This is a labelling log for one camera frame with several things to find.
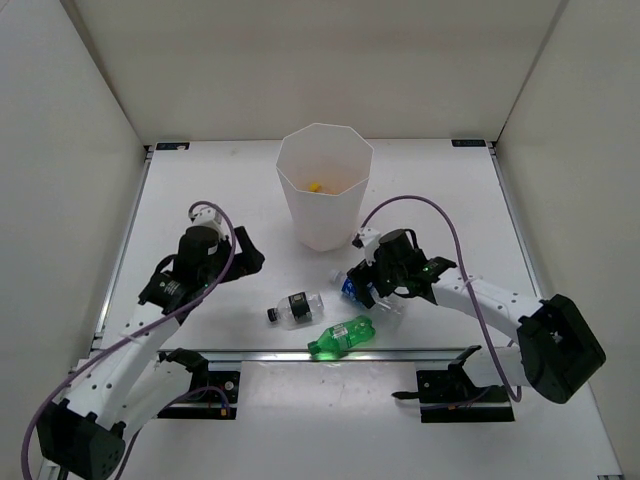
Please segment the clear bottle blue label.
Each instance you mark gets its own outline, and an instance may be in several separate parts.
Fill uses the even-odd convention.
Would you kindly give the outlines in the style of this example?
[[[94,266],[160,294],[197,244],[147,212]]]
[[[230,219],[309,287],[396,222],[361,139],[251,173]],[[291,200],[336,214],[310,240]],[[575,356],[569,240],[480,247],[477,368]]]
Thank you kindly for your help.
[[[373,285],[369,284],[368,290],[374,301],[374,306],[367,308],[357,299],[356,288],[345,272],[341,270],[331,270],[329,273],[329,281],[341,293],[344,299],[357,306],[373,320],[398,323],[404,317],[405,304],[403,300],[397,296],[381,297]]]

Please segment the orange juice bottle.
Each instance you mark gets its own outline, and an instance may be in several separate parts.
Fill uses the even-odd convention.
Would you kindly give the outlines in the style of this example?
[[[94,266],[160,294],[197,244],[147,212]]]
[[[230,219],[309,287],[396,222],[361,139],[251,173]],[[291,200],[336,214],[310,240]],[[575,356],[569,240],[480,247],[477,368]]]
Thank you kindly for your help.
[[[340,195],[359,182],[360,180],[358,178],[353,180],[343,172],[326,174],[317,180],[319,192],[329,195]]]

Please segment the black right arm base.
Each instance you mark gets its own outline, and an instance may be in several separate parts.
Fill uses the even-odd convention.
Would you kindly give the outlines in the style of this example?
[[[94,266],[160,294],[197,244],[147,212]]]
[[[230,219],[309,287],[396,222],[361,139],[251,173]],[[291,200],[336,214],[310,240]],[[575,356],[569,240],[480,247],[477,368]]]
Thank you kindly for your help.
[[[398,402],[416,400],[423,424],[514,422],[506,389],[497,384],[478,387],[463,370],[472,355],[481,351],[479,345],[474,345],[446,367],[418,369],[417,389],[393,392],[392,398]]]

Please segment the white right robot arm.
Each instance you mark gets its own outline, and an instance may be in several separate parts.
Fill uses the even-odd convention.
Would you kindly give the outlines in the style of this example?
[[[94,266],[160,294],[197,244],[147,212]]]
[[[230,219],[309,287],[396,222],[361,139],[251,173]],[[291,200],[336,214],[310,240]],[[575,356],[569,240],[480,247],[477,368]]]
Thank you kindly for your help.
[[[456,362],[449,387],[460,399],[470,400],[484,387],[509,383],[531,387],[545,399],[564,404],[606,361],[577,305],[566,296],[540,299],[463,274],[449,259],[426,257],[410,229],[382,235],[365,227],[352,243],[364,258],[348,277],[365,307],[393,294],[421,298],[482,318],[485,330],[495,329],[511,340],[506,347],[473,349]]]

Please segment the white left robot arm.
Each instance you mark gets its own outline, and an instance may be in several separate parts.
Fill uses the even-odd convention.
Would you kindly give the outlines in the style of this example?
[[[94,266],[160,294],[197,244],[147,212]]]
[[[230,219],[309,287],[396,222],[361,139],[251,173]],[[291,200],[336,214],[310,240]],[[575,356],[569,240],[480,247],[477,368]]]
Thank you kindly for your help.
[[[204,357],[160,347],[221,283],[258,273],[264,255],[245,227],[194,223],[162,259],[114,344],[80,366],[38,410],[31,428],[43,457],[82,479],[107,479],[141,428],[175,399],[198,400],[210,386]]]

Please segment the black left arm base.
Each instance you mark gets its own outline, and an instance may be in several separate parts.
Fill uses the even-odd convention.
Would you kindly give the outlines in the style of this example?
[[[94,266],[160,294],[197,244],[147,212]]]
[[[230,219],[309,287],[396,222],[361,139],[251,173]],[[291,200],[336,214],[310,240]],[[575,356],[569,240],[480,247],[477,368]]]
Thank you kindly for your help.
[[[167,405],[157,417],[180,420],[235,420],[240,390],[239,367],[211,367],[202,354],[185,349],[161,351],[162,366],[180,366],[189,377],[184,398]]]

